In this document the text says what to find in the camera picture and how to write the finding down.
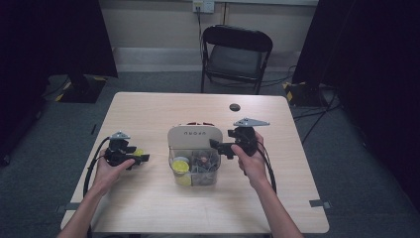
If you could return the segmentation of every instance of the wall outlet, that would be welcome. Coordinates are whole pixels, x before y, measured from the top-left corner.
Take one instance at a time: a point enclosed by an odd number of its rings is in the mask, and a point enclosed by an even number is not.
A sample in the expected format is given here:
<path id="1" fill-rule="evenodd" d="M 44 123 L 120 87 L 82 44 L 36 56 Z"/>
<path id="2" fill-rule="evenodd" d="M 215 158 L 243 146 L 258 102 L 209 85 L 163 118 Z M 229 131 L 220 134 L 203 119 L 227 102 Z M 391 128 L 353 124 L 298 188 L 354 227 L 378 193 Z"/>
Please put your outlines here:
<path id="1" fill-rule="evenodd" d="M 192 12 L 198 12 L 198 9 L 200 9 L 200 13 L 214 13 L 214 0 L 212 1 L 193 0 Z"/>
<path id="2" fill-rule="evenodd" d="M 204 12 L 204 1 L 192 1 L 192 12 L 198 12 L 198 9 L 200 9 L 200 12 Z"/>

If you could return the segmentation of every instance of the gray carpet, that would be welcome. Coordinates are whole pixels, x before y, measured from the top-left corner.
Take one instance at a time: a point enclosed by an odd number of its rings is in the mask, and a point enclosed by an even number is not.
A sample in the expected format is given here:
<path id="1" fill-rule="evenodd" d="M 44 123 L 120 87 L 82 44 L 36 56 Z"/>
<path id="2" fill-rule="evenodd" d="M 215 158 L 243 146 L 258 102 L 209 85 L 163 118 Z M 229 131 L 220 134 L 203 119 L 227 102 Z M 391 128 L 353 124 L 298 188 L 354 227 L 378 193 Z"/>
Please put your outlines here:
<path id="1" fill-rule="evenodd" d="M 267 72 L 264 80 L 285 77 Z M 0 169 L 0 237 L 54 237 L 96 140 L 112 97 L 119 91 L 198 93 L 200 72 L 122 72 L 106 83 L 95 104 L 58 103 L 48 96 L 42 117 Z M 47 91 L 64 76 L 51 78 Z M 281 84 L 262 87 L 262 95 L 284 95 Z M 252 94 L 243 85 L 210 83 L 206 93 Z M 326 90 L 331 98 L 332 91 Z M 294 116 L 321 111 L 291 108 Z M 296 120 L 303 138 L 318 116 Z M 357 126 L 342 108 L 328 112 L 304 144 L 326 209 L 330 231 L 306 237 L 420 237 L 420 216 L 388 170 L 364 147 Z"/>

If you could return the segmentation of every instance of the yellow lid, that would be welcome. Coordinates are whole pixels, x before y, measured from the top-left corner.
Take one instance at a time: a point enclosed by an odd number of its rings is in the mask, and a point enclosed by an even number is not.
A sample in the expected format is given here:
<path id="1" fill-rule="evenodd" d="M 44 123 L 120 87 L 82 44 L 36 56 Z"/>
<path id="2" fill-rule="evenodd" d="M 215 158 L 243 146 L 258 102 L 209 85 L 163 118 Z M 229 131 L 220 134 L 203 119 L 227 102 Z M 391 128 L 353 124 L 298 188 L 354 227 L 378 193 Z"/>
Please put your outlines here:
<path id="1" fill-rule="evenodd" d="M 185 161 L 174 161 L 172 163 L 172 168 L 174 171 L 179 173 L 186 173 L 189 170 L 189 165 Z"/>

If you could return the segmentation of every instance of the chair backrest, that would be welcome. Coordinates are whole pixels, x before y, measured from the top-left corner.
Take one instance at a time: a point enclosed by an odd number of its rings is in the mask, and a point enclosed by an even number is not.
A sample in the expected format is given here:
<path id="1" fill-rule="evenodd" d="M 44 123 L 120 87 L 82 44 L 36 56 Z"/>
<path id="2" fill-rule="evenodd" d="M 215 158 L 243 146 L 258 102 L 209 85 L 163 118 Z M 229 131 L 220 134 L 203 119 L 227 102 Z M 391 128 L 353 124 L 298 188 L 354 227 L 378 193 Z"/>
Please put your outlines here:
<path id="1" fill-rule="evenodd" d="M 203 43 L 228 48 L 237 48 L 255 52 L 270 53 L 271 38 L 263 32 L 226 25 L 215 25 L 206 28 Z"/>

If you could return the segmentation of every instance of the black folding chair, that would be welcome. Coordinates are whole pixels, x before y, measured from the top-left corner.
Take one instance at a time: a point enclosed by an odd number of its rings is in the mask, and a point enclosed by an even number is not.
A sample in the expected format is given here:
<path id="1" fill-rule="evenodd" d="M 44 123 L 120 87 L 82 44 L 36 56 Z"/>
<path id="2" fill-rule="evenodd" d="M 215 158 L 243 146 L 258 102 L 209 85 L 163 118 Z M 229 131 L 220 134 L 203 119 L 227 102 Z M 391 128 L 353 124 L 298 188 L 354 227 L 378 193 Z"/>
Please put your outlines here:
<path id="1" fill-rule="evenodd" d="M 212 77 L 219 77 L 252 83 L 256 94 L 260 93 L 272 50 L 272 40 L 268 35 L 250 29 L 216 25 L 204 30 L 202 43 L 201 92 L 204 92 L 207 75 L 210 81 Z"/>

